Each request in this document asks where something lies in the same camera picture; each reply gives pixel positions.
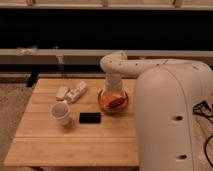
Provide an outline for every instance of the white cup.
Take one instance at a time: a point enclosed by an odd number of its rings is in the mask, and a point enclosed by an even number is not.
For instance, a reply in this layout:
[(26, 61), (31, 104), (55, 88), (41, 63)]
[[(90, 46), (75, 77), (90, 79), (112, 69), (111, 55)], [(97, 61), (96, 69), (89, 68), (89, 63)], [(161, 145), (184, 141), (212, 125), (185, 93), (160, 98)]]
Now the white cup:
[(67, 125), (70, 122), (70, 108), (66, 101), (55, 103), (51, 107), (51, 114), (61, 125)]

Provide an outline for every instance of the phone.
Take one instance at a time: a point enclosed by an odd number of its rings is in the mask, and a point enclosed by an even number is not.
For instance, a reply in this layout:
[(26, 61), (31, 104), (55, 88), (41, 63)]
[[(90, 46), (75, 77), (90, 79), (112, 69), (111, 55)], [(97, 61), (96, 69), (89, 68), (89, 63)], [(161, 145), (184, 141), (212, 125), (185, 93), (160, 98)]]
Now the phone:
[(101, 123), (101, 113), (100, 112), (81, 112), (79, 117), (79, 122), (83, 123)]

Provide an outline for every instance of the orange object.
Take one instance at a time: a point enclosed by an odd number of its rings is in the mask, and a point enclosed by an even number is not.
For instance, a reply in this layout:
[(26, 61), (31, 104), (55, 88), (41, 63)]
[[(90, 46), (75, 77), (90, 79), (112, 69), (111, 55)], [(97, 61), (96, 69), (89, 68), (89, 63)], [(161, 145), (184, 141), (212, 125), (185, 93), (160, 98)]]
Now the orange object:
[(128, 106), (128, 95), (125, 91), (101, 90), (98, 94), (101, 109), (107, 113), (121, 113)]

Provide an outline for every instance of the white object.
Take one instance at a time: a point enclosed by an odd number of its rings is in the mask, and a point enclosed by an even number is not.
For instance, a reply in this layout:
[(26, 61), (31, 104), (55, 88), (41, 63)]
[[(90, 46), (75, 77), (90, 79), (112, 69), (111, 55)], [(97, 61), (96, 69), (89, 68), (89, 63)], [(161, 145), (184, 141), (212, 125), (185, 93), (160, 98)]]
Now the white object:
[(65, 99), (68, 103), (76, 102), (85, 92), (87, 91), (87, 84), (82, 81), (80, 82), (75, 89), (70, 90), (67, 94)]
[(56, 93), (56, 100), (63, 101), (65, 99), (66, 94), (69, 92), (69, 88), (66, 86), (60, 86)]
[(67, 125), (70, 122), (70, 108), (66, 101), (55, 103), (51, 107), (51, 114), (61, 125)]
[(213, 93), (211, 68), (200, 61), (121, 56), (121, 51), (107, 55), (100, 64), (106, 73), (137, 78), (134, 114), (140, 169), (198, 171), (192, 109)]

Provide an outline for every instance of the wooden table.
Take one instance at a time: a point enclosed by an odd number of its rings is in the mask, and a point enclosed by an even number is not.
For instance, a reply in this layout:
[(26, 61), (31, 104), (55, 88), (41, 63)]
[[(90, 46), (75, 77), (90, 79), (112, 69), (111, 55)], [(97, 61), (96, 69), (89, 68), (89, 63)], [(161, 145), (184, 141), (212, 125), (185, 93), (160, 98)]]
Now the wooden table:
[[(74, 88), (84, 80), (87, 93), (70, 104), (72, 123), (62, 127), (50, 115), (59, 86)], [(137, 144), (132, 113), (135, 80), (124, 80), (130, 97), (123, 115), (103, 112), (100, 124), (80, 124), (80, 112), (99, 112), (98, 92), (103, 79), (40, 79), (32, 93), (5, 166), (138, 166)]]

